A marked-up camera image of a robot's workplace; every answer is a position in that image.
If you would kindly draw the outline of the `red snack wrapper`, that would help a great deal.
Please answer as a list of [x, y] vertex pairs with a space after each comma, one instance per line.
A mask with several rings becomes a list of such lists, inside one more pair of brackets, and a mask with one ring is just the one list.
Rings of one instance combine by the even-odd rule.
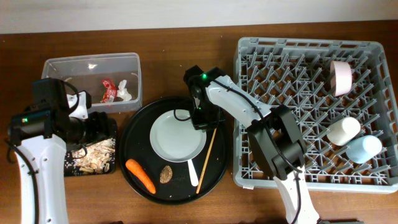
[[102, 79], [101, 82], [106, 89], [101, 99], [101, 103], [112, 103], [117, 95], [117, 89], [114, 82], [109, 78]]

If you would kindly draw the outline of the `wooden chopstick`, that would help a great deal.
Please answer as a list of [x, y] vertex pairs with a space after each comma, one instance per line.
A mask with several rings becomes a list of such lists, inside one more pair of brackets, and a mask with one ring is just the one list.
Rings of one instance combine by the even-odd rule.
[[201, 186], [202, 186], [203, 179], [204, 179], [204, 176], [205, 176], [205, 172], [206, 172], [206, 168], [207, 168], [208, 161], [209, 161], [209, 158], [210, 158], [211, 150], [213, 148], [213, 143], [215, 141], [216, 132], [217, 132], [217, 128], [215, 128], [214, 131], [213, 131], [213, 135], [212, 135], [212, 138], [211, 138], [211, 141], [210, 141], [210, 145], [209, 145], [207, 153], [206, 153], [205, 162], [204, 162], [204, 165], [203, 165], [203, 168], [202, 168], [200, 180], [199, 180], [199, 183], [198, 183], [198, 186], [197, 186], [196, 194], [199, 194], [200, 190], [201, 190]]

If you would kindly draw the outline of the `grey plate with rice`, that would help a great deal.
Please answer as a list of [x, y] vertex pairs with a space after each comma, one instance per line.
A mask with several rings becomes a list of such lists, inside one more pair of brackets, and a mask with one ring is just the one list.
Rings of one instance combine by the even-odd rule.
[[150, 144], [166, 161], [190, 162], [206, 144], [205, 132], [196, 130], [187, 110], [170, 110], [160, 115], [150, 129]]

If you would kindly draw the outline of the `orange carrot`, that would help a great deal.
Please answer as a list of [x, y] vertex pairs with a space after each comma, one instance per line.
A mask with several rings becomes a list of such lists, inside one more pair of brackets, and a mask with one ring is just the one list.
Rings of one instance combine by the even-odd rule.
[[146, 174], [141, 165], [134, 159], [129, 159], [125, 163], [126, 168], [135, 175], [146, 187], [146, 189], [151, 193], [156, 193], [156, 188], [149, 176]]

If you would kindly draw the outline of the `white plastic fork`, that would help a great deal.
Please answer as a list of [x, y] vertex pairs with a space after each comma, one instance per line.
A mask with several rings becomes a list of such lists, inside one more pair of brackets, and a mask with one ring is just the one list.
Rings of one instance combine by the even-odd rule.
[[190, 175], [190, 182], [191, 185], [194, 187], [198, 186], [198, 177], [197, 177], [197, 173], [195, 170], [195, 166], [193, 165], [193, 161], [191, 159], [189, 159], [187, 161], [188, 163], [188, 171], [189, 171], [189, 175]]

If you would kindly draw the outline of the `white paper cup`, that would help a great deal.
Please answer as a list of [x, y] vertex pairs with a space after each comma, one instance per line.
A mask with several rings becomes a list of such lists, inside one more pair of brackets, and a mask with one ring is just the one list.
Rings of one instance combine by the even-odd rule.
[[337, 146], [343, 146], [360, 132], [361, 125], [357, 119], [345, 117], [331, 124], [328, 129], [326, 136], [329, 141]]

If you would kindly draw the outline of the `pink bowl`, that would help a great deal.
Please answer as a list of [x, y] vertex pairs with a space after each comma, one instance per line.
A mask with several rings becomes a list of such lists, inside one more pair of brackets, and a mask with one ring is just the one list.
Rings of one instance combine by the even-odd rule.
[[347, 62], [332, 61], [330, 64], [330, 85], [334, 97], [349, 93], [353, 84], [351, 67]]

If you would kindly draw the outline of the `blue cup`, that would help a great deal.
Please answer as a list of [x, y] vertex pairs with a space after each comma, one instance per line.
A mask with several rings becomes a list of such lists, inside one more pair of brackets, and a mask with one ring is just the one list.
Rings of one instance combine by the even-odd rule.
[[357, 164], [363, 164], [379, 154], [382, 150], [382, 142], [375, 136], [367, 135], [350, 141], [346, 155]]

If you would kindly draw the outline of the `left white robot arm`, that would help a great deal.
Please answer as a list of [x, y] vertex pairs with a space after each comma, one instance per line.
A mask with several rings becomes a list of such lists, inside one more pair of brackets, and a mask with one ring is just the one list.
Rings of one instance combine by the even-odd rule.
[[88, 112], [91, 96], [56, 78], [33, 82], [34, 102], [11, 118], [5, 140], [21, 177], [22, 223], [68, 223], [64, 162], [78, 151], [115, 137], [116, 122]]

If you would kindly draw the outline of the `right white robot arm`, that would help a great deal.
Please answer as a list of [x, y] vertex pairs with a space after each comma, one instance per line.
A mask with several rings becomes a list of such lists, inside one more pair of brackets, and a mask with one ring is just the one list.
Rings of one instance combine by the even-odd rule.
[[293, 112], [255, 99], [218, 67], [204, 72], [196, 65], [186, 70], [183, 80], [193, 103], [193, 127], [215, 129], [222, 112], [229, 113], [244, 126], [258, 168], [277, 184], [287, 222], [320, 223], [305, 182], [307, 146]]

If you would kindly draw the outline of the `grey dishwasher rack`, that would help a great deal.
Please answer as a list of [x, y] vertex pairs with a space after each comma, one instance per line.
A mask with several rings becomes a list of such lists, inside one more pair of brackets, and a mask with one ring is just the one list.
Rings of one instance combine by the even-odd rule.
[[[351, 91], [332, 95], [330, 64], [351, 67]], [[397, 191], [397, 102], [383, 46], [378, 42], [243, 37], [234, 56], [235, 83], [255, 99], [285, 105], [307, 144], [310, 190], [390, 194]], [[360, 136], [382, 142], [379, 154], [356, 164], [346, 146], [332, 144], [328, 127], [350, 116]]]

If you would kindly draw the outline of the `black rectangular tray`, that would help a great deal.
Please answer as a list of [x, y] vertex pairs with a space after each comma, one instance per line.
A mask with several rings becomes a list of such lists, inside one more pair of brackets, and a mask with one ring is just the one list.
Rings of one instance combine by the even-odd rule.
[[[110, 137], [109, 138], [114, 138], [116, 140], [116, 136], [117, 136], [117, 124], [115, 122], [115, 120], [113, 119], [108, 119], [108, 124], [109, 124], [109, 130], [110, 130]], [[82, 172], [78, 171], [77, 168], [74, 168], [73, 166], [73, 157], [72, 157], [72, 153], [76, 152], [76, 151], [68, 151], [65, 155], [64, 158], [64, 171], [63, 174], [65, 177], [74, 177], [74, 176], [81, 176], [81, 175], [100, 175], [100, 174], [83, 174]], [[115, 171], [116, 168], [116, 153], [114, 156], [114, 162], [111, 165], [111, 170], [105, 174], [111, 174]]]

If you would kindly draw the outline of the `crumpled white tissue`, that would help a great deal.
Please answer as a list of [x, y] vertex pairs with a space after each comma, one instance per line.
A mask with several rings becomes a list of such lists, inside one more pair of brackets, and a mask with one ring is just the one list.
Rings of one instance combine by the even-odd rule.
[[118, 85], [117, 97], [121, 98], [123, 101], [130, 101], [132, 96], [128, 93], [126, 88], [127, 80], [122, 80]]

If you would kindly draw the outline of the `brown walnut shell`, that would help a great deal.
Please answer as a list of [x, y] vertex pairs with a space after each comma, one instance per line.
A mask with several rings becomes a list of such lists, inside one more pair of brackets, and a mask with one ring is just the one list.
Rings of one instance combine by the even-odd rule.
[[172, 179], [172, 175], [172, 168], [170, 166], [165, 166], [160, 173], [160, 183], [166, 184], [170, 182]]

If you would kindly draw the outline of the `round black tray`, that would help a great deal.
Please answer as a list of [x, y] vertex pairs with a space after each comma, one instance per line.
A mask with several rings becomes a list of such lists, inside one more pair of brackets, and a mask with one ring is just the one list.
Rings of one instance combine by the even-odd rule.
[[[150, 128], [162, 113], [173, 109], [189, 110], [191, 100], [182, 96], [162, 98], [136, 112], [124, 128], [118, 145], [121, 172], [128, 184], [146, 199], [164, 205], [190, 203], [208, 194], [224, 176], [227, 170], [229, 154], [232, 151], [229, 131], [220, 123], [211, 150], [205, 176], [199, 194], [191, 185], [186, 163], [168, 162], [159, 157], [150, 144]], [[156, 188], [151, 194], [144, 184], [125, 166], [128, 159], [136, 160], [150, 177]], [[160, 183], [160, 173], [165, 166], [172, 168], [172, 179], [166, 184]]]

